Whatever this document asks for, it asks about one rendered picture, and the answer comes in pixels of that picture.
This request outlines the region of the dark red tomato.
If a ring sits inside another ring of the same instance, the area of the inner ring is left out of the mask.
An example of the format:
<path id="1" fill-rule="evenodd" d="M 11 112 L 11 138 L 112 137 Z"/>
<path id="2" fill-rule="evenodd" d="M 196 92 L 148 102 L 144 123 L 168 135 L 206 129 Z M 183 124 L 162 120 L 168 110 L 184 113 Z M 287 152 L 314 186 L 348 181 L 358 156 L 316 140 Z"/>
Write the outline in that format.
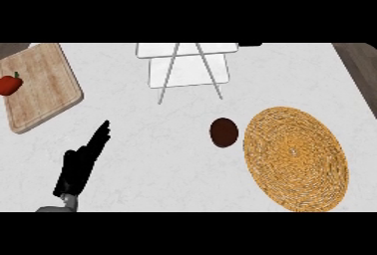
<path id="1" fill-rule="evenodd" d="M 218 147 L 230 147 L 239 139 L 239 128 L 228 118 L 217 119 L 209 129 L 211 139 Z"/>

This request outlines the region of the pale wooden cutting board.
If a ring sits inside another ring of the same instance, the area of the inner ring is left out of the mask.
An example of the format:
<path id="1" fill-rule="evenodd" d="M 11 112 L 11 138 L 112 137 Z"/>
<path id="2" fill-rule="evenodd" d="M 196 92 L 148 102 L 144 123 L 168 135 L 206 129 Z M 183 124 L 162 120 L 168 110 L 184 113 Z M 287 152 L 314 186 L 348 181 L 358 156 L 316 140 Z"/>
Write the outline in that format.
<path id="1" fill-rule="evenodd" d="M 0 78 L 20 74 L 24 84 L 5 97 L 11 131 L 21 134 L 61 114 L 85 93 L 58 43 L 42 43 L 0 60 Z"/>

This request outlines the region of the red bell pepper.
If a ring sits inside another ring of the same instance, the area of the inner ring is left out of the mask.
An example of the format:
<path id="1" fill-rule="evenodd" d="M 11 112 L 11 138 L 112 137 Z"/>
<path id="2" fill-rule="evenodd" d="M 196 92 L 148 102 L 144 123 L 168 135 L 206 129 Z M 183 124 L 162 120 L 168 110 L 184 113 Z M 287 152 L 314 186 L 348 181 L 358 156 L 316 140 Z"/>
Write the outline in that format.
<path id="1" fill-rule="evenodd" d="M 20 73 L 15 73 L 14 76 L 5 76 L 0 79 L 0 95 L 11 96 L 24 84 L 23 79 L 20 78 Z"/>

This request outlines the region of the round woven straw placemat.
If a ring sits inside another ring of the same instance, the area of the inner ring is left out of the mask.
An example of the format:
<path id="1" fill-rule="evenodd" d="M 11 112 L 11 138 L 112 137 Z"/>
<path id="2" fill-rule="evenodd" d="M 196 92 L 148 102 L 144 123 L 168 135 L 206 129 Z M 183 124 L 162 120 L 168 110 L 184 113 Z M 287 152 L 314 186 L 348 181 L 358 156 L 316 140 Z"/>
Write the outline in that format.
<path id="1" fill-rule="evenodd" d="M 256 185 L 279 205 L 295 212 L 326 212 L 339 205 L 350 185 L 347 155 L 310 113 L 274 107 L 256 114 L 243 152 Z"/>

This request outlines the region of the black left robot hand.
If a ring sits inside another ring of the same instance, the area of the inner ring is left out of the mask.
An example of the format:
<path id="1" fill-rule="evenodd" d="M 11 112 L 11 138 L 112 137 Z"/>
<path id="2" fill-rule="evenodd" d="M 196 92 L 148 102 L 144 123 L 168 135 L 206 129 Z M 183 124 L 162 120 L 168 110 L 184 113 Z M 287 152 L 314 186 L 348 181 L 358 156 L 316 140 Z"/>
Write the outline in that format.
<path id="1" fill-rule="evenodd" d="M 67 150 L 64 154 L 63 171 L 58 178 L 54 195 L 79 196 L 85 190 L 97 160 L 104 151 L 110 136 L 110 121 L 100 126 L 89 143 L 78 150 Z"/>

